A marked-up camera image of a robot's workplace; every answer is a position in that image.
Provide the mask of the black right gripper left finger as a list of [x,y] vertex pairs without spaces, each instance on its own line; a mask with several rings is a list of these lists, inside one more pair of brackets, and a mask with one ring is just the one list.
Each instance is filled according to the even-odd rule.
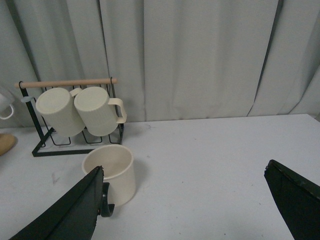
[[90,240],[102,202],[104,171],[95,167],[12,240]]

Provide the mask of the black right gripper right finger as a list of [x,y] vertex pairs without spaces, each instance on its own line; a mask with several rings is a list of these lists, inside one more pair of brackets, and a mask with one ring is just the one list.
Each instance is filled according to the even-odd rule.
[[320,238],[320,187],[276,160],[264,171],[274,202],[295,240]]

